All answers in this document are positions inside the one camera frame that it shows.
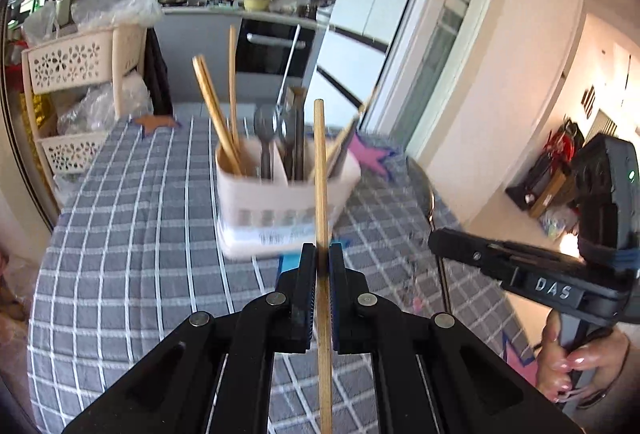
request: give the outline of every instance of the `human hand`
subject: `human hand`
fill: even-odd
[[[548,400],[557,402],[561,394],[572,390],[569,372],[572,370],[597,369],[596,373],[580,395],[584,398],[599,390],[606,389],[620,374],[625,362],[629,339],[618,328],[606,338],[598,338],[567,353],[559,342],[560,315],[551,311],[542,331],[542,350],[538,355],[536,388]]]

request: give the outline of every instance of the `oven handle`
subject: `oven handle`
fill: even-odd
[[[276,38],[276,36],[254,35],[253,33],[247,33],[246,39],[252,44],[270,46],[272,48],[290,48],[293,45],[293,40],[287,40],[286,38]],[[306,42],[296,42],[296,49],[305,48]]]

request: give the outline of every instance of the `plaid tablecloth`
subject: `plaid tablecloth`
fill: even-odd
[[[388,146],[379,138],[363,138]],[[143,137],[114,128],[62,211],[42,263],[29,331],[34,416],[58,434],[192,311],[239,311],[273,290],[278,259],[225,261],[216,245],[214,157],[209,119]],[[428,225],[404,156],[386,160],[392,179],[363,170],[334,228],[348,267],[370,289],[430,316],[442,310]],[[437,226],[457,226],[437,198]],[[454,313],[500,353],[503,332],[529,349],[502,291],[478,271],[447,263]],[[315,342],[306,354],[278,354],[271,390],[271,434],[319,433]],[[367,356],[335,356],[334,432],[377,433]]]

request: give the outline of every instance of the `screw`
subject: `screw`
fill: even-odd
[[[280,293],[279,291],[274,291],[273,293],[269,293],[267,295],[267,303],[271,306],[280,306],[286,301],[286,295],[284,293]]]
[[[442,329],[449,329],[453,327],[453,324],[456,323],[456,319],[451,315],[447,315],[446,313],[441,313],[437,315],[436,318],[433,319],[437,327]]]
[[[189,323],[199,328],[209,323],[209,314],[204,311],[196,311],[189,317]]]
[[[361,306],[367,306],[367,308],[371,306],[375,306],[378,303],[378,297],[373,295],[373,293],[361,293],[358,295],[358,304]]]

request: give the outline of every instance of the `oven door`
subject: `oven door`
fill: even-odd
[[[236,69],[254,74],[284,76],[296,27],[260,20],[242,20],[236,49]],[[303,78],[315,32],[301,29],[291,59],[289,78]]]

